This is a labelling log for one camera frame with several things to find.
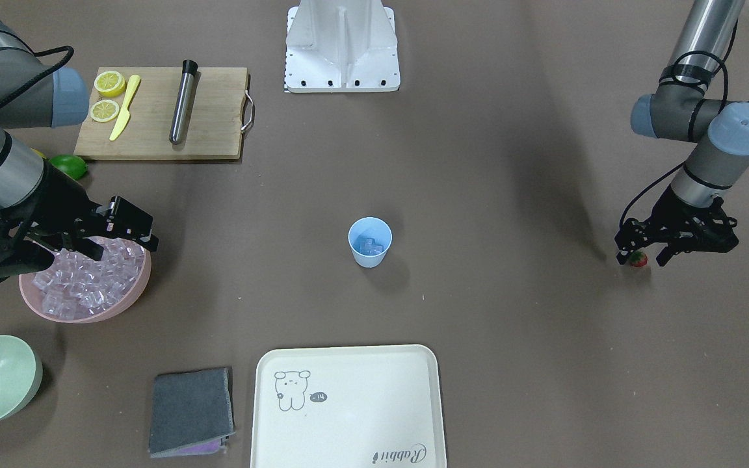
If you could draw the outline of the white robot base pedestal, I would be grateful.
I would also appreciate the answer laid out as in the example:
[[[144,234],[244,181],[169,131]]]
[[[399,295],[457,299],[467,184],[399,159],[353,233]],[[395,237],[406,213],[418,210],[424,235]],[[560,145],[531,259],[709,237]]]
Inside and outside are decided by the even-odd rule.
[[[395,12],[380,1],[301,1],[287,11],[285,45],[286,92],[401,87]]]

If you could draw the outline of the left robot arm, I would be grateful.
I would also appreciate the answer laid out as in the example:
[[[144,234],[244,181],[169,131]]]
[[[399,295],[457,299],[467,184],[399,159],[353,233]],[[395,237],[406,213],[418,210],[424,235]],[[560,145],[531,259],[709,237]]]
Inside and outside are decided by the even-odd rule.
[[[663,244],[660,266],[690,252],[730,252],[739,240],[737,220],[723,210],[723,196],[749,168],[749,100],[705,95],[721,73],[737,32],[741,1],[696,1],[663,69],[657,91],[639,97],[632,110],[634,133],[692,142],[683,163],[668,172],[671,183],[645,221],[622,215],[616,260],[627,263],[646,246]]]

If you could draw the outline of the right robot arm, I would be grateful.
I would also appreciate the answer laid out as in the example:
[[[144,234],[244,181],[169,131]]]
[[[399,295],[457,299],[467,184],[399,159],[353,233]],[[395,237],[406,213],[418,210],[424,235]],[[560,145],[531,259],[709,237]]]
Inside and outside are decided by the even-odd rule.
[[[83,122],[89,92],[68,66],[70,45],[34,51],[0,20],[0,283],[51,266],[55,252],[102,258],[96,237],[122,238],[157,251],[151,215],[115,196],[95,203],[86,190],[12,129]]]

